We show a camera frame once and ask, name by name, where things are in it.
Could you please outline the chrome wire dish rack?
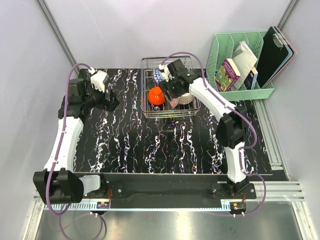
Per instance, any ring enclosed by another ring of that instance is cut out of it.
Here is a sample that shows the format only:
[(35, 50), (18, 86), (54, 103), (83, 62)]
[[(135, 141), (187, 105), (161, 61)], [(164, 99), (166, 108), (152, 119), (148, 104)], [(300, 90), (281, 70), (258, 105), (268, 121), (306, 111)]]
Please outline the chrome wire dish rack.
[(153, 71), (165, 60), (164, 56), (144, 57), (141, 59), (141, 108), (146, 118), (179, 118), (194, 116), (201, 108), (200, 101), (194, 97), (186, 105), (173, 108), (168, 101), (162, 105), (153, 105), (148, 100), (149, 91), (158, 84), (154, 80)]

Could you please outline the orange glossy bowl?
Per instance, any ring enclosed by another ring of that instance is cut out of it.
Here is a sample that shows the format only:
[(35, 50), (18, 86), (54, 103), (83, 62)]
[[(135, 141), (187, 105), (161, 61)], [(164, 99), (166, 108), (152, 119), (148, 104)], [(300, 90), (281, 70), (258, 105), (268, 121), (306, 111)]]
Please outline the orange glossy bowl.
[(148, 101), (156, 106), (164, 104), (166, 99), (162, 89), (158, 86), (151, 88), (148, 92)]

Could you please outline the red floral patterned bowl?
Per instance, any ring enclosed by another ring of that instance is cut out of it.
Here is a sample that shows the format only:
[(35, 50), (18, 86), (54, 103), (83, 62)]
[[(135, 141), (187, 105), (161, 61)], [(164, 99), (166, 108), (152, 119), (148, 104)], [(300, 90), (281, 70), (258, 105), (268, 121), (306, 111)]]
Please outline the red floral patterned bowl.
[(179, 104), (179, 99), (178, 98), (172, 98), (169, 102), (170, 106), (174, 109), (178, 104)]

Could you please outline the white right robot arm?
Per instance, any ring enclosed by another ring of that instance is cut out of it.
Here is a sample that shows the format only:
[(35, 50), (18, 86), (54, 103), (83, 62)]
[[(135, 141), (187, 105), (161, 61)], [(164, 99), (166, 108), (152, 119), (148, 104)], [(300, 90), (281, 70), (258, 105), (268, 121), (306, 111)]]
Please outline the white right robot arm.
[(243, 117), (246, 110), (236, 107), (222, 97), (203, 77), (200, 69), (188, 69), (180, 59), (169, 64), (160, 64), (163, 81), (159, 86), (171, 100), (189, 93), (209, 109), (218, 121), (215, 138), (224, 148), (227, 160), (227, 183), (222, 192), (232, 198), (239, 198), (248, 186), (244, 173), (244, 146), (247, 127)]

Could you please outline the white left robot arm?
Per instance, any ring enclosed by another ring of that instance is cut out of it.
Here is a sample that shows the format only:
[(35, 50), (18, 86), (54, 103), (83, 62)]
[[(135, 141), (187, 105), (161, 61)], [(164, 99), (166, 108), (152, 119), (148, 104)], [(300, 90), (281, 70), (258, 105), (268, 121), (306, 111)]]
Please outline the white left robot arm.
[(68, 81), (58, 111), (58, 132), (51, 155), (43, 171), (33, 175), (36, 190), (47, 205), (80, 203), (90, 192), (97, 198), (108, 193), (108, 186), (101, 176), (78, 177), (74, 174), (77, 142), (90, 111), (97, 108), (113, 112), (120, 103), (115, 92), (107, 88), (108, 78), (99, 72), (89, 80), (75, 78)]

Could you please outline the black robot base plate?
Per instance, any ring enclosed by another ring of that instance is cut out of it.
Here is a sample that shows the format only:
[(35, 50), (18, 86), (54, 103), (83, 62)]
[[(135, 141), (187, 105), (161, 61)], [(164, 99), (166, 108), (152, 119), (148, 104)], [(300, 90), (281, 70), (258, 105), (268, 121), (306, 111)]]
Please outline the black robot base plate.
[(114, 211), (212, 210), (224, 201), (256, 200), (252, 183), (235, 191), (225, 174), (98, 173)]

